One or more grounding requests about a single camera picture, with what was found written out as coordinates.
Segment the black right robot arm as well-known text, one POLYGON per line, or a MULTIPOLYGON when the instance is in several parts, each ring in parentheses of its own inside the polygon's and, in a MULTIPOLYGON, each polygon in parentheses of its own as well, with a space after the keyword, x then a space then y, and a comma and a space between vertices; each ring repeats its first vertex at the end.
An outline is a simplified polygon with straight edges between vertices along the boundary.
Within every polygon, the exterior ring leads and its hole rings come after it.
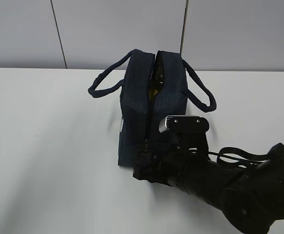
POLYGON ((223 148, 218 160, 197 150, 142 152, 133 177, 175 187, 220 210, 244 234, 266 234, 284 220, 284 145, 273 146, 259 162, 238 148, 223 148), (221 161, 229 154, 244 156, 234 163, 221 161))

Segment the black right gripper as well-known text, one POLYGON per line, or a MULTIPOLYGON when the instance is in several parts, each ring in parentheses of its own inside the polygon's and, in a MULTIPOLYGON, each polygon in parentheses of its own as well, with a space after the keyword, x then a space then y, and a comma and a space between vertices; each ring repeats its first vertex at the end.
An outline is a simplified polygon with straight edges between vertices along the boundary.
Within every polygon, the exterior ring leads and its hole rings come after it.
POLYGON ((142 151, 139 152, 133 166, 133 177, 137 180, 171 186, 169 180, 184 173, 190 163, 199 164, 205 161, 210 161, 208 153, 195 149, 142 151))

